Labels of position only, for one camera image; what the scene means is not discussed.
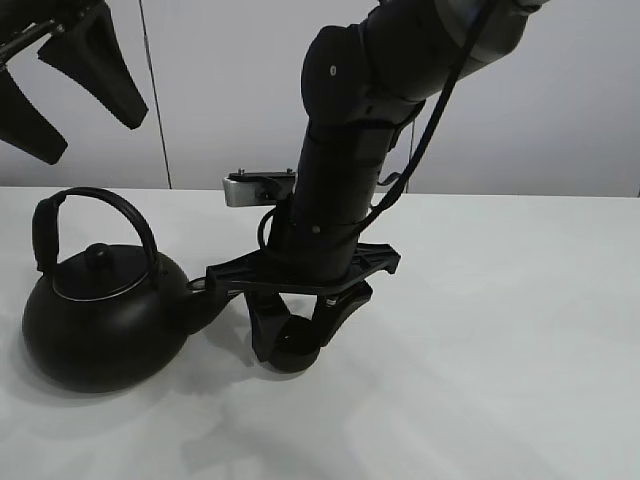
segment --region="kettle body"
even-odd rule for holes
[[[68,195],[115,206],[143,245],[96,244],[58,264],[57,212]],[[116,194],[76,188],[43,200],[33,244],[43,276],[26,303],[22,333],[36,366],[64,388],[130,387],[165,367],[193,333],[184,312],[197,294],[180,267],[157,251],[142,215]]]

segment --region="black cable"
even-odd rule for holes
[[[393,172],[387,178],[385,178],[381,182],[378,182],[378,186],[379,187],[388,187],[390,185],[393,185],[400,178],[400,176],[401,176],[400,173]]]
[[[493,14],[496,7],[498,6],[499,1],[500,0],[487,0],[485,4],[482,6],[480,12],[478,13],[478,16],[471,24],[471,27],[469,28],[469,32],[467,33],[467,38],[460,51],[460,55],[455,60],[455,62],[451,65],[451,70],[449,72],[447,80],[444,84],[444,87],[442,88],[442,92],[440,93],[440,96],[438,97],[436,106],[434,107],[433,112],[431,113],[431,117],[429,118],[429,122],[427,123],[424,133],[420,138],[420,142],[418,143],[418,146],[416,147],[415,152],[413,153],[411,159],[409,160],[409,163],[405,167],[404,171],[399,175],[399,177],[397,178],[397,180],[395,181],[391,189],[385,194],[385,196],[382,198],[380,203],[372,208],[371,213],[367,215],[367,217],[364,220],[354,225],[354,229],[349,235],[345,236],[342,240],[338,240],[337,242],[331,245],[316,249],[315,250],[316,252],[331,251],[353,241],[355,238],[360,236],[362,232],[364,232],[369,226],[371,226],[371,224],[375,222],[378,219],[378,217],[382,215],[383,212],[385,212],[386,210],[389,210],[398,202],[398,200],[400,200],[400,197],[404,193],[406,186],[409,183],[409,180],[411,179],[412,175],[415,173],[416,169],[420,165],[420,162],[422,161],[424,154],[426,153],[427,149],[429,148],[429,145],[431,144],[431,140],[433,140],[434,134],[438,128],[438,125],[440,124],[440,120],[442,120],[442,116],[444,115],[444,111],[447,107],[447,104],[449,103],[449,100],[453,95],[453,91],[455,90],[458,80],[460,80],[462,72],[464,71],[464,67],[467,63],[467,60],[471,57],[471,52],[476,46],[476,43],[478,43],[478,40],[480,39],[480,36],[482,35],[484,28],[489,22],[491,15]],[[287,263],[290,263],[291,260],[286,260],[284,257],[273,252],[271,249],[269,249],[266,246],[266,243],[264,240],[264,230],[266,228],[267,222],[274,215],[275,215],[275,209],[267,213],[267,215],[265,215],[261,220],[260,225],[258,226],[258,243],[260,245],[260,249],[266,252],[272,258],[275,258],[279,261],[286,261]]]
[[[409,158],[407,162],[411,161],[411,156],[413,155],[413,148],[416,145],[416,121],[411,122],[411,148],[409,148]],[[411,188],[410,182],[407,182],[407,188],[404,189],[405,193],[409,193],[409,189]]]
[[[151,77],[151,90],[153,91],[153,101],[156,105],[156,118],[158,119],[158,129],[160,133],[160,145],[162,146],[162,155],[164,157],[164,170],[167,178],[167,186],[169,190],[173,190],[173,179],[171,177],[171,167],[169,165],[169,153],[167,150],[167,139],[164,133],[164,124],[162,123],[162,114],[160,112],[160,100],[158,96],[158,85],[156,75],[153,69],[153,60],[151,59],[151,43],[149,42],[149,33],[147,32],[147,18],[144,13],[143,0],[138,0],[140,8],[140,20],[142,21],[142,37],[144,40],[144,50],[147,55],[147,67],[149,68],[149,76]]]

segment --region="table surface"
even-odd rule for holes
[[[30,222],[52,189],[0,189],[3,480],[640,478],[640,203],[407,196],[364,240],[403,254],[312,369],[256,363],[240,299],[127,392],[56,389],[28,363]],[[191,277],[255,248],[262,209],[120,191]],[[63,255],[130,243],[94,200]],[[292,310],[311,302],[290,298]]]

